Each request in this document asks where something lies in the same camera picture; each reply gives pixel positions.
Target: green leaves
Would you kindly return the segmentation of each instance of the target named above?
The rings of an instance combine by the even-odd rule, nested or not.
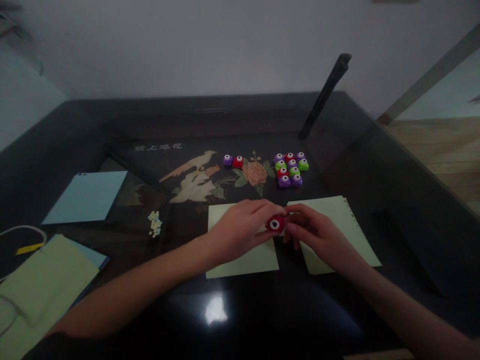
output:
[[[260,197],[264,196],[264,185],[263,184],[257,184],[255,185],[255,190],[260,195]]]
[[[211,191],[211,194],[218,199],[226,200],[225,196],[224,196],[224,188],[223,187],[217,187],[216,189],[213,189]]]
[[[236,188],[241,188],[244,185],[247,185],[249,182],[245,178],[245,176],[242,174],[237,181],[235,181],[235,184],[233,185]]]
[[[239,176],[239,177],[243,177],[244,176],[244,173],[242,172],[242,170],[240,169],[232,169],[232,171],[235,173],[235,175]]]
[[[270,161],[265,160],[265,162],[263,163],[263,167],[265,168],[268,176],[275,179],[275,171],[274,171],[275,167],[270,167]]]

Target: right hand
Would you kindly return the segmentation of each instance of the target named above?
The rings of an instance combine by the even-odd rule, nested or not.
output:
[[[287,216],[284,243],[293,239],[295,249],[300,241],[307,244],[328,266],[347,278],[370,266],[354,249],[332,220],[303,204],[285,207]]]

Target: hand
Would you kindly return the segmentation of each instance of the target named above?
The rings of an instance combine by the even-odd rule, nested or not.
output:
[[[347,278],[369,268],[328,216],[303,204],[287,206],[285,211],[292,214],[285,219],[284,243],[293,238],[294,247],[298,250],[300,241],[304,242],[328,266]]]
[[[283,207],[268,200],[243,200],[223,214],[211,230],[202,236],[210,249],[213,266],[233,261],[278,233],[260,228],[274,215],[287,215]]]

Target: chinese characters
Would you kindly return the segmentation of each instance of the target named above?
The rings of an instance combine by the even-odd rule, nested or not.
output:
[[[145,145],[136,145],[134,147],[134,151],[152,151],[152,150],[169,150],[169,149],[181,149],[182,143],[177,142],[170,146],[170,144],[162,144],[162,145],[150,145],[150,147],[146,147]]]

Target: peach flower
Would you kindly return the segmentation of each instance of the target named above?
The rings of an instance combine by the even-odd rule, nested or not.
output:
[[[250,183],[250,185],[255,186],[257,184],[265,184],[267,182],[267,171],[264,166],[259,162],[247,162],[243,164],[241,169],[243,176]]]

